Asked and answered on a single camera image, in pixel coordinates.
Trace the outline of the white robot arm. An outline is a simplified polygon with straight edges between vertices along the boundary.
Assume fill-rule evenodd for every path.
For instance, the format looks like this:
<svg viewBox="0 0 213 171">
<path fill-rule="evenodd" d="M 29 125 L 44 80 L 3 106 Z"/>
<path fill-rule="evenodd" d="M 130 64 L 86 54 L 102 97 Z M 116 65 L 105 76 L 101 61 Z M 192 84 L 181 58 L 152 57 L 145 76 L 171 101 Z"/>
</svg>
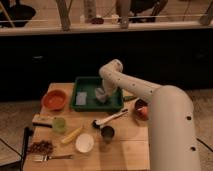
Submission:
<svg viewBox="0 0 213 171">
<path fill-rule="evenodd" d="M 99 69 L 107 95 L 119 87 L 148 104 L 150 171 L 201 171 L 194 106 L 182 89 L 122 73 L 114 59 Z"/>
</svg>

